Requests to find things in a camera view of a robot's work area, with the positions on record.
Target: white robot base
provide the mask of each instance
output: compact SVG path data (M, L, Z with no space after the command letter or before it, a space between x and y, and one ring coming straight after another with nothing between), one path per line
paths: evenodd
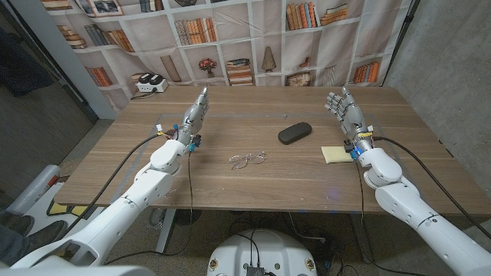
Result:
M240 232L250 238L252 229ZM314 258L300 242L294 238L271 229L256 229L252 240L259 250L260 268L274 275L317 275ZM248 275L251 263L251 241L239 235L225 240L209 258L207 274ZM252 266L257 267L258 255L252 245Z

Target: person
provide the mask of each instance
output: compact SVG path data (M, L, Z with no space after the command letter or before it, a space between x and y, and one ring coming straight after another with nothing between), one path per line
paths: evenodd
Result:
M3 212L0 215L0 261L11 266L22 257L47 244L57 241L65 221L53 222L32 235L27 235L34 224L30 215L20 216Z

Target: gray pants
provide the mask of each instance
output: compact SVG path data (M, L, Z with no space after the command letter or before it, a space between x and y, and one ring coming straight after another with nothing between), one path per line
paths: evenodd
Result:
M29 238L0 225L0 261L8 266L22 258L28 250Z

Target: bookshelf wallpaper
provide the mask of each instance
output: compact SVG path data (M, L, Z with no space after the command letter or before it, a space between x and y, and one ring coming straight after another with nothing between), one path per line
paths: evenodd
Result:
M169 85L379 86L410 0L41 0L107 102Z

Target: potted plant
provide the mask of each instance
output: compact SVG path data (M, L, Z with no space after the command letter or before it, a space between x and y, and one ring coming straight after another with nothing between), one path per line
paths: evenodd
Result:
M199 62L199 69L208 71L208 77L215 77L215 74L212 72L212 69L215 67L216 61L213 61L211 58L203 58L203 60Z

